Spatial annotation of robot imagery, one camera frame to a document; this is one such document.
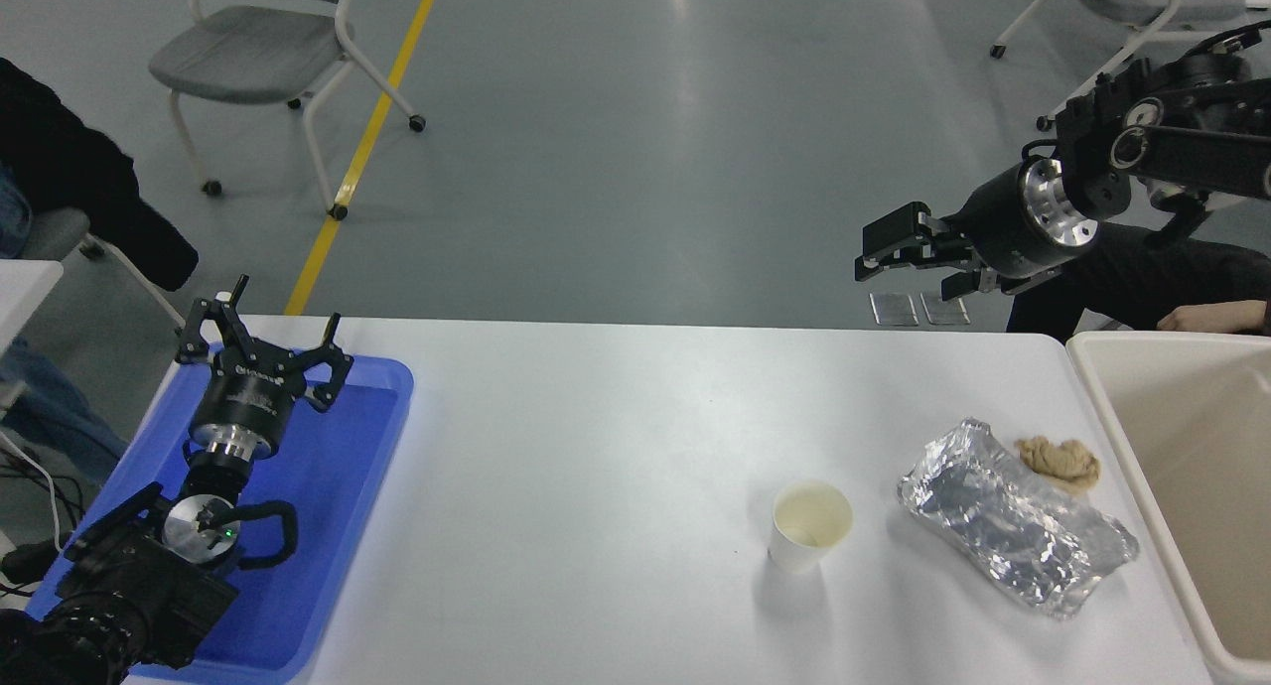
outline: metal plate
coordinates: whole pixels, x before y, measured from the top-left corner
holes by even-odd
[[[874,310],[874,323],[886,327],[914,327],[918,311],[907,292],[871,292],[869,305]]]
[[[962,299],[942,301],[939,291],[923,291],[923,310],[930,324],[971,324]]]

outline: yellow floor line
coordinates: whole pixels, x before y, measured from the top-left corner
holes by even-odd
[[[423,31],[423,24],[427,23],[428,11],[432,10],[432,1],[435,0],[419,1],[418,10],[414,11],[414,19],[411,20],[411,28],[407,31],[405,38],[402,38],[402,48],[398,51],[397,60],[393,62],[393,70],[388,75],[388,80],[394,88],[399,86],[407,66],[411,65],[411,56],[414,55],[414,47],[419,42],[419,33]],[[384,127],[384,119],[389,114],[390,107],[393,107],[391,98],[386,93],[381,93],[380,102],[376,103],[375,111],[371,112],[371,121],[366,125],[366,132],[362,133],[362,141],[358,142],[357,151],[353,153],[353,161],[350,161],[344,180],[341,183],[339,191],[336,192],[336,202],[338,205],[350,206],[353,202],[353,192],[357,191],[357,183],[362,179],[362,170],[366,169],[366,163],[371,156],[372,147],[375,147],[376,139],[380,136],[380,128]],[[296,280],[296,286],[291,290],[287,308],[282,310],[283,315],[300,315],[304,313],[305,305],[309,302],[309,295],[314,290],[314,283],[318,282],[318,275],[322,273],[322,267],[327,262],[327,254],[330,252],[332,243],[336,241],[336,234],[339,233],[339,220],[328,216],[322,230],[318,231],[318,239],[314,240],[314,245],[309,250],[305,267],[300,269],[300,278]]]

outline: chair seat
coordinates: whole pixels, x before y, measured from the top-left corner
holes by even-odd
[[[168,88],[231,104],[273,104],[300,97],[341,56],[329,15],[228,6],[150,60]]]
[[[88,216],[78,208],[41,211],[31,217],[31,234],[18,258],[62,261],[88,234]]]
[[[1169,0],[1079,0],[1096,15],[1126,25],[1146,25],[1164,10]],[[1185,23],[1223,23],[1244,14],[1244,0],[1183,0],[1168,25]]]

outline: black jacket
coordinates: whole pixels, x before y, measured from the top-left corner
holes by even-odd
[[[13,169],[32,211],[75,206],[89,231],[114,243],[150,282],[174,291],[198,252],[141,201],[132,159],[85,127],[44,84],[0,57],[0,161]]]

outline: hand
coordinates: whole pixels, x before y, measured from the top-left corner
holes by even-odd
[[[1261,330],[1267,301],[1216,301],[1178,306],[1157,323],[1157,330],[1185,333],[1239,333]]]

